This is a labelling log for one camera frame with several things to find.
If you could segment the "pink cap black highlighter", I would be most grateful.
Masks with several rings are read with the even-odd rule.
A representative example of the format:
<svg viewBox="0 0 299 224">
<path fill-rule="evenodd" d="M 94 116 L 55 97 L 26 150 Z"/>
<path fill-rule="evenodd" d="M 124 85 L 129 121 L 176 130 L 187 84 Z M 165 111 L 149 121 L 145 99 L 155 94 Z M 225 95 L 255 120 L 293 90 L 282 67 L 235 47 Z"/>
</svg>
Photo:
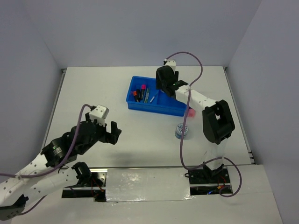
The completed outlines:
<svg viewBox="0 0 299 224">
<path fill-rule="evenodd" d="M 144 101 L 144 95 L 145 95 L 146 85 L 142 84 L 140 89 L 140 101 Z"/>
</svg>

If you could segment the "blue cap black highlighter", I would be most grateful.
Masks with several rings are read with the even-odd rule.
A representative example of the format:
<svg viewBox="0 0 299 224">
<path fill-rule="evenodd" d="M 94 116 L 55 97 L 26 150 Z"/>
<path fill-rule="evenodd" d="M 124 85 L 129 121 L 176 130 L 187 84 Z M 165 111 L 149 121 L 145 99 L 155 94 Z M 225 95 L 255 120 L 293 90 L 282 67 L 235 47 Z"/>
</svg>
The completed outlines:
<svg viewBox="0 0 299 224">
<path fill-rule="evenodd" d="M 138 102 L 141 102 L 141 100 L 142 100 L 142 93 L 141 93 L 140 89 L 136 90 L 136 96 L 137 96 Z"/>
</svg>

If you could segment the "pink glue bottle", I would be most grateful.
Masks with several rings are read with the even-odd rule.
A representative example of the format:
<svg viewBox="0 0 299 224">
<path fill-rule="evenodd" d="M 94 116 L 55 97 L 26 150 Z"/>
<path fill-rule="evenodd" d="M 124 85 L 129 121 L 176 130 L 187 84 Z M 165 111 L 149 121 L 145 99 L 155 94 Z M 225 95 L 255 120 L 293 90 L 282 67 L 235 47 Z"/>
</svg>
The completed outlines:
<svg viewBox="0 0 299 224">
<path fill-rule="evenodd" d="M 189 108 L 189 109 L 188 109 L 188 112 L 186 113 L 186 115 L 187 115 L 187 117 L 189 117 L 189 118 L 193 118 L 193 117 L 195 117 L 195 115 L 196 115 L 196 111 L 195 111 L 194 109 L 192 109 L 192 108 Z"/>
</svg>

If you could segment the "blue jar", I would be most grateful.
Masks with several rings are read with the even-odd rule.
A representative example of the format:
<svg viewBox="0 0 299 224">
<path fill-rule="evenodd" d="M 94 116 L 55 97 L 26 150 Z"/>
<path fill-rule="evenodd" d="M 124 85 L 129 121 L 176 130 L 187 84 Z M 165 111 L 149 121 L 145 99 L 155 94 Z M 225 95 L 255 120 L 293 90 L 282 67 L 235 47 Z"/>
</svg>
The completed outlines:
<svg viewBox="0 0 299 224">
<path fill-rule="evenodd" d="M 178 139 L 184 138 L 188 134 L 188 130 L 187 125 L 183 126 L 183 123 L 178 124 L 175 129 L 175 137 Z"/>
</svg>

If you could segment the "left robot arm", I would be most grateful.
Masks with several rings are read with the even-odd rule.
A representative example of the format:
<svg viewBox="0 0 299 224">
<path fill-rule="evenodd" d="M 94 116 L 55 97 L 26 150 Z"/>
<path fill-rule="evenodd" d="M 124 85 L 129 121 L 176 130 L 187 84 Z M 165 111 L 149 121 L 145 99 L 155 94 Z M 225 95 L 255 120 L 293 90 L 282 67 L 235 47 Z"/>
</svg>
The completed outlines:
<svg viewBox="0 0 299 224">
<path fill-rule="evenodd" d="M 52 140 L 26 167 L 0 185 L 0 219 L 6 221 L 23 215 L 24 209 L 35 200 L 65 187 L 93 186 L 101 188 L 104 177 L 93 174 L 85 162 L 76 162 L 65 170 L 61 168 L 75 162 L 96 143 L 116 144 L 121 129 L 111 122 L 111 132 L 98 119 L 78 123 L 61 137 Z"/>
</svg>

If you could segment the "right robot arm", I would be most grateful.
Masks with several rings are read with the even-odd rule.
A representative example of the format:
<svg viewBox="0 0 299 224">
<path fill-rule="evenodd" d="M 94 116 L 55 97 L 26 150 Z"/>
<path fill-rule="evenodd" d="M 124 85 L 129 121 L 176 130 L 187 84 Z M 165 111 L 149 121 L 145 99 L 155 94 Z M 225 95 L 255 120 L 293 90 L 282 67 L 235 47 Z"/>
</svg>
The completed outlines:
<svg viewBox="0 0 299 224">
<path fill-rule="evenodd" d="M 216 181 L 223 169 L 221 147 L 235 130 L 235 124 L 228 103 L 216 101 L 191 88 L 191 85 L 178 79 L 176 63 L 166 60 L 156 70 L 156 88 L 168 97 L 186 104 L 186 109 L 194 109 L 202 114 L 202 128 L 205 138 L 212 144 L 204 155 L 203 177 L 207 182 Z"/>
</svg>

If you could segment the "blue compartment tray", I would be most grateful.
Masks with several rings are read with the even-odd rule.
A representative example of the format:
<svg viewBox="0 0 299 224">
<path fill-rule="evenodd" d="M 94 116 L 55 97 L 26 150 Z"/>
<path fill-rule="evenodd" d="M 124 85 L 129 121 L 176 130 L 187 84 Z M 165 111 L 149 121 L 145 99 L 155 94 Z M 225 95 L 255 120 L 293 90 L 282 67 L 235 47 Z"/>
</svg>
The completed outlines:
<svg viewBox="0 0 299 224">
<path fill-rule="evenodd" d="M 128 109 L 182 117 L 186 105 L 156 89 L 156 79 L 133 76 L 126 102 Z"/>
</svg>

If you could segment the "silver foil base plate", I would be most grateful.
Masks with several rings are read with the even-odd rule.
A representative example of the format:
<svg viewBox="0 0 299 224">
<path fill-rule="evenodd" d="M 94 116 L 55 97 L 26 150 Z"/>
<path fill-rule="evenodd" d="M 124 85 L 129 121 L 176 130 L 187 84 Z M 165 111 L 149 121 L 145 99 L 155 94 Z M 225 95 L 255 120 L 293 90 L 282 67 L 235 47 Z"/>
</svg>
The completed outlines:
<svg viewBox="0 0 299 224">
<path fill-rule="evenodd" d="M 109 169 L 107 202 L 183 201 L 191 199 L 183 168 Z"/>
</svg>

